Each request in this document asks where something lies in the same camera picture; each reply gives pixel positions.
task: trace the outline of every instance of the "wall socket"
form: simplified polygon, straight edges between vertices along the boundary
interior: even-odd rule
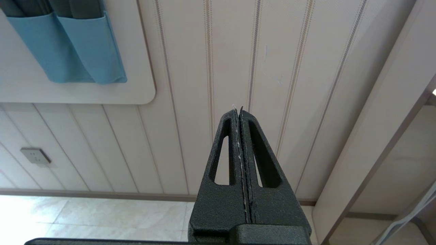
[[[20,151],[31,163],[49,164],[51,162],[40,148],[21,148]]]

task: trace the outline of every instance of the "blue pouch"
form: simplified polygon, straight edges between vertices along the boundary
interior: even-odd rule
[[[127,81],[107,13],[97,19],[8,17],[53,82]]]
[[[83,66],[96,83],[127,81],[106,11],[103,17],[97,19],[58,19]]]
[[[53,82],[92,82],[64,28],[54,13],[7,17],[48,79]]]

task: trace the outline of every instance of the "tile floor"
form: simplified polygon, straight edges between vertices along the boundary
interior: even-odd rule
[[[187,241],[194,203],[0,196],[0,244],[38,237]],[[312,207],[303,207],[312,222]],[[312,243],[317,244],[315,232]]]

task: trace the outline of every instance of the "floor tile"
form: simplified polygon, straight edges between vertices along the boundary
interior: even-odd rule
[[[189,219],[191,218],[192,209],[194,208],[194,202],[188,202],[186,205],[186,213],[183,221],[183,230],[188,230]]]
[[[34,238],[44,237],[51,224],[47,223],[22,223],[0,224],[0,244],[23,245]]]
[[[65,197],[0,196],[0,222],[52,223],[68,200]]]
[[[345,218],[330,238],[331,245],[368,245],[384,229],[390,221],[371,219]],[[384,245],[428,245],[418,227],[413,223],[406,224]]]
[[[186,202],[72,198],[56,224],[181,231]]]
[[[46,237],[178,242],[180,240],[181,232],[182,231],[180,230],[171,231],[153,228],[139,229],[53,224],[46,234]]]
[[[183,230],[181,237],[180,237],[180,241],[181,242],[187,242],[188,241],[188,231],[187,230]]]

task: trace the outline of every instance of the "wall panel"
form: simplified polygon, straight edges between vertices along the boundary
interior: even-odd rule
[[[188,194],[156,4],[153,0],[140,0],[140,6],[156,81],[156,96],[150,103],[140,105],[139,109],[163,192]]]
[[[309,30],[314,1],[263,1],[251,113],[276,152],[287,96]]]
[[[195,195],[220,117],[244,106],[297,197],[316,200],[413,2],[138,0],[153,101],[4,104],[0,142],[45,190]]]
[[[70,105],[70,108],[114,191],[138,192],[103,106]]]
[[[82,177],[32,104],[4,103],[3,109],[33,147],[44,149],[50,169],[69,191],[88,191]]]
[[[76,166],[89,190],[113,191],[68,105],[35,104],[35,107]]]
[[[9,154],[0,144],[0,171],[12,180],[17,188],[40,189],[38,184],[26,172],[26,170]]]
[[[0,170],[0,188],[17,188]]]
[[[415,1],[370,0],[296,194],[317,199]]]
[[[32,147],[16,128],[9,116],[0,107],[0,141],[9,153],[23,166],[44,190],[64,190],[65,188],[50,168],[37,166],[20,152],[22,147]]]
[[[293,189],[297,188],[311,144],[340,66],[353,39],[352,29],[366,1],[318,1],[308,21],[307,39],[289,89],[277,158]]]
[[[142,193],[162,193],[159,175],[136,105],[104,105],[127,165]]]
[[[203,2],[157,1],[189,194],[200,187],[211,147]]]

